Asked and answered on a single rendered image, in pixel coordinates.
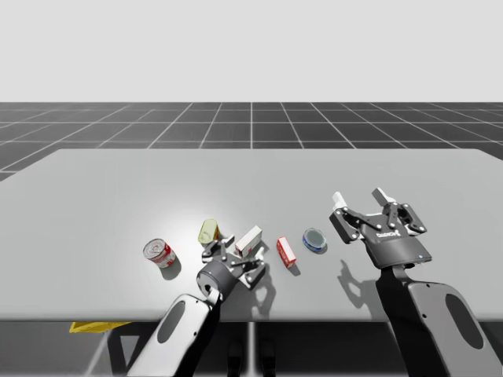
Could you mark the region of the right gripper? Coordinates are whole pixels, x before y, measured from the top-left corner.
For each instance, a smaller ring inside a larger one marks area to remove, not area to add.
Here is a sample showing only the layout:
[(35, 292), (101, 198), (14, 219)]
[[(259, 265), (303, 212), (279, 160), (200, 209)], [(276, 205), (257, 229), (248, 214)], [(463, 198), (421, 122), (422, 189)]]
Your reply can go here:
[(381, 188), (375, 188), (372, 195), (386, 218), (387, 224), (381, 229), (374, 229), (369, 216), (351, 210), (340, 192), (333, 194), (334, 207), (329, 220), (341, 240), (346, 244), (354, 242), (361, 236), (363, 226), (365, 249), (378, 269), (430, 262), (432, 256), (415, 237), (427, 229), (413, 208), (391, 198)]

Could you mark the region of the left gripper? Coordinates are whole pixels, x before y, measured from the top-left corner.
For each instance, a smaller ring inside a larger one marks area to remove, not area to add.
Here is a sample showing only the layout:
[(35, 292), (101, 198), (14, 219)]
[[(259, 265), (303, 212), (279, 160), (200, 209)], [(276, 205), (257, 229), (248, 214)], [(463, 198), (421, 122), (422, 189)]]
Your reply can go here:
[(255, 256), (242, 260), (227, 258), (227, 248), (234, 240), (234, 235), (213, 240), (201, 254), (201, 261), (207, 264), (198, 272), (196, 281), (206, 297), (216, 291), (220, 299), (227, 299), (239, 285), (254, 289), (266, 273), (264, 251), (258, 251)]

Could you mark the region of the brown and white carton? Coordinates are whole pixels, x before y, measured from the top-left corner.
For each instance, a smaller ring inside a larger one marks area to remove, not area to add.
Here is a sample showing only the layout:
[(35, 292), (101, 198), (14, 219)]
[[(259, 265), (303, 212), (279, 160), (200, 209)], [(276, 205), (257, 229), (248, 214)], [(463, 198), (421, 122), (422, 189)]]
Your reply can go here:
[(235, 251), (241, 258), (246, 258), (253, 249), (260, 243), (263, 231), (255, 225), (235, 244)]

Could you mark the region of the green and blue rectangular can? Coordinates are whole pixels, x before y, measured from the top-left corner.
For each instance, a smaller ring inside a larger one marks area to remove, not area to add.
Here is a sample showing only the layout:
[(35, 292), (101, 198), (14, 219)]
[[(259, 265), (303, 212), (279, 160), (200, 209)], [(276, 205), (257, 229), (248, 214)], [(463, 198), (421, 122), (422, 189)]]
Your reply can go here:
[(204, 220), (197, 239), (201, 244), (209, 244), (212, 241), (217, 240), (219, 238), (219, 234), (218, 222), (213, 218), (209, 218)]

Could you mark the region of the red carton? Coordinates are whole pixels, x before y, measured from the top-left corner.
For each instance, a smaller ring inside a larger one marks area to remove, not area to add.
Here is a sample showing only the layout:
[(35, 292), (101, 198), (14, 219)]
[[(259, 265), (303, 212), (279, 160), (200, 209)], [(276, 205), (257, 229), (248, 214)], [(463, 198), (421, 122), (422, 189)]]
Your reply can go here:
[(277, 252), (281, 257), (285, 267), (287, 269), (291, 268), (296, 263), (296, 256), (285, 237), (280, 237), (277, 239)]

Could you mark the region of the blue flat can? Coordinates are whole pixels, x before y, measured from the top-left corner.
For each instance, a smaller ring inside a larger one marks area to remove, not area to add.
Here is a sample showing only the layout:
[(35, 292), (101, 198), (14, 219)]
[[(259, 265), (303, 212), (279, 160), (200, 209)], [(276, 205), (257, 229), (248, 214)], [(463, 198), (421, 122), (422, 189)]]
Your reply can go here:
[(319, 229), (309, 228), (303, 234), (303, 244), (313, 252), (321, 252), (325, 249), (327, 241)]

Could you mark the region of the red and white can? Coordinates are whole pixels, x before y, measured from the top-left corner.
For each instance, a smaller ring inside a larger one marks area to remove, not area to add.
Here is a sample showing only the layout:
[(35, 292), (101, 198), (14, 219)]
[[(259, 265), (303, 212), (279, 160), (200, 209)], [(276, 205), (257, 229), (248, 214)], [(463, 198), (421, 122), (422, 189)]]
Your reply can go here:
[(176, 259), (172, 248), (160, 238), (149, 241), (143, 248), (143, 255), (160, 269), (170, 267)]

